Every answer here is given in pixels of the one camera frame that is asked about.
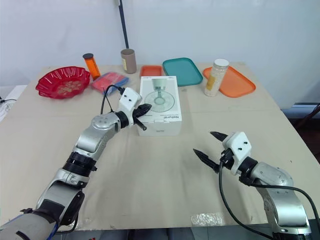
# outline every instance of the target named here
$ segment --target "white jar lid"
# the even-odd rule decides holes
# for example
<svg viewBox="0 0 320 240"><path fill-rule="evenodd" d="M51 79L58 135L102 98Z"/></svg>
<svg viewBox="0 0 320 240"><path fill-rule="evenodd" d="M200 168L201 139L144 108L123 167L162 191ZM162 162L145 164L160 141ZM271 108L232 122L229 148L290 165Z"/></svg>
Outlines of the white jar lid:
<svg viewBox="0 0 320 240"><path fill-rule="evenodd" d="M229 65L229 61L225 60L223 58L218 58L218 59L214 60L214 64L219 67L227 67Z"/></svg>

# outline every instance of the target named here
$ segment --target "beige tabletop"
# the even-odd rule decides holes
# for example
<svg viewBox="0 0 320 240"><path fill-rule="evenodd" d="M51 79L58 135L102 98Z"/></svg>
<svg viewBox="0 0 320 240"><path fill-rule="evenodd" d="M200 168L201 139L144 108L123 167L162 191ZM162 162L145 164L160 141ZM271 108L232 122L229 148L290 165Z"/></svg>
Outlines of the beige tabletop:
<svg viewBox="0 0 320 240"><path fill-rule="evenodd" d="M198 64L202 71L210 64ZM218 176L193 153L204 151L218 161L222 144L209 134L244 131L251 157L285 169L294 184L320 206L320 166L268 92L243 63L233 66L251 79L255 92L229 98L203 93L200 85L180 87L182 129L174 137L140 137L136 127L111 139L83 190L78 230L142 229L233 225L221 200ZM41 75L53 70L45 69ZM122 73L121 66L102 66L102 73ZM139 90L139 72L129 87ZM100 113L102 95L88 87L71 99L38 95L32 81L0 123L1 224L24 208L34 208L56 170L67 160L80 133ZM118 94L110 97L117 109ZM224 171L224 191L235 215L245 224L266 223L263 201L252 187ZM308 217L308 201L299 195Z"/></svg>

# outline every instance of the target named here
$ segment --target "teal tray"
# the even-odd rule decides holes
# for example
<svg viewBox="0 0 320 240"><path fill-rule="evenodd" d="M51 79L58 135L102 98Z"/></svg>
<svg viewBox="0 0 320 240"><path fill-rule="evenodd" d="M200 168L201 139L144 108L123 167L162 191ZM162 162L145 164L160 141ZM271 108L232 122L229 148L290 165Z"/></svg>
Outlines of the teal tray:
<svg viewBox="0 0 320 240"><path fill-rule="evenodd" d="M165 60L162 66L167 76L176 76L179 87L196 85L203 79L194 62L187 57Z"/></svg>

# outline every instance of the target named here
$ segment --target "orange tray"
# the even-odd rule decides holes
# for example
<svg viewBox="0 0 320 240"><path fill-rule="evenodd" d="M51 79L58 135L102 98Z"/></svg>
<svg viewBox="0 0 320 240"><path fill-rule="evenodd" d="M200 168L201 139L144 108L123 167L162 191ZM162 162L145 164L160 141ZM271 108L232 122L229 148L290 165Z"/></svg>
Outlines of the orange tray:
<svg viewBox="0 0 320 240"><path fill-rule="evenodd" d="M212 67L208 67L203 70L202 74L206 79L210 77L211 69ZM219 90L230 98L239 98L256 90L256 85L232 66L229 66Z"/></svg>
<svg viewBox="0 0 320 240"><path fill-rule="evenodd" d="M140 71L140 77L142 76L162 76L162 66L144 65Z"/></svg>

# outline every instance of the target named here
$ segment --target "product box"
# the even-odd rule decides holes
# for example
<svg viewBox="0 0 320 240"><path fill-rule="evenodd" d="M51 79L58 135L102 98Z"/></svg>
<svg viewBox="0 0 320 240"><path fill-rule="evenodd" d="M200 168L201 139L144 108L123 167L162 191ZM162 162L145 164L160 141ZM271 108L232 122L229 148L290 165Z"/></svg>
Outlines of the product box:
<svg viewBox="0 0 320 240"><path fill-rule="evenodd" d="M151 109L139 120L147 127L138 127L140 136L176 136L182 123L176 76L142 76L141 104L151 104Z"/></svg>

